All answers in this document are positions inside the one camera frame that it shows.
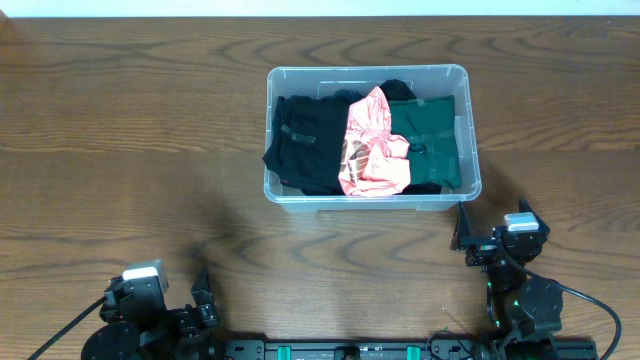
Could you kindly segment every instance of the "plastic bin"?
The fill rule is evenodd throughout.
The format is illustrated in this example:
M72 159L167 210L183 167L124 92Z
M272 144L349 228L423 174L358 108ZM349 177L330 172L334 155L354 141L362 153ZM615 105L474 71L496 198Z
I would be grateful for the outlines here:
M443 187L439 195L393 195L385 197L306 196L300 190L282 186L277 174L264 169L264 194L287 211L347 209L446 210L459 201L480 195L482 180L478 164L476 135L471 112L469 76L460 65L363 66L363 67L278 67L267 77L267 134L265 150L271 146L273 106L278 96L306 95L319 99L339 89L367 95L389 79L404 81L418 98L454 95L455 137L460 157L462 186Z

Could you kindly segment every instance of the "white backdrop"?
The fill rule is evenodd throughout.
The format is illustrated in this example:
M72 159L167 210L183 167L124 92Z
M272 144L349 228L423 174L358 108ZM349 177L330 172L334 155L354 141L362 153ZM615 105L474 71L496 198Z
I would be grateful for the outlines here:
M640 15L640 0L2 0L9 17Z

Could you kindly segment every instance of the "wood grain surface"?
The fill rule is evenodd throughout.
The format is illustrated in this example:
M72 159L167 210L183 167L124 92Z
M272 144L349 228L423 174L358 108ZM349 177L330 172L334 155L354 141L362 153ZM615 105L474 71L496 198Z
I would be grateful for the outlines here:
M225 323L278 338L426 338L488 326L455 211L287 214L262 191L279 65L469 72L484 233L526 195L530 268L608 303L640 358L640 19L10 19L0 32L0 358L23 359L132 262L169 307L209 264ZM564 336L613 321L564 296ZM76 359L97 314L44 358Z

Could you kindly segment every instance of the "pink garment with graphic print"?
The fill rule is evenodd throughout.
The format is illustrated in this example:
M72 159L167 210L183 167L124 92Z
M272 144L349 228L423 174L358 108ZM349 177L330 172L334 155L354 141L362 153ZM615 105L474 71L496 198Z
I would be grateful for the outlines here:
M409 142L391 135L391 111L375 87L351 104L338 179L346 195L386 196L402 192L411 182Z

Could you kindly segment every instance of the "green shirt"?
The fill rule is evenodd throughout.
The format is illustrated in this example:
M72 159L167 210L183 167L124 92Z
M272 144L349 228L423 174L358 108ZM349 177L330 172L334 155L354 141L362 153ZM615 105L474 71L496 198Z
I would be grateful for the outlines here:
M402 135L409 147L411 184L427 182L460 187L458 146L453 132L455 99L389 101L391 133Z

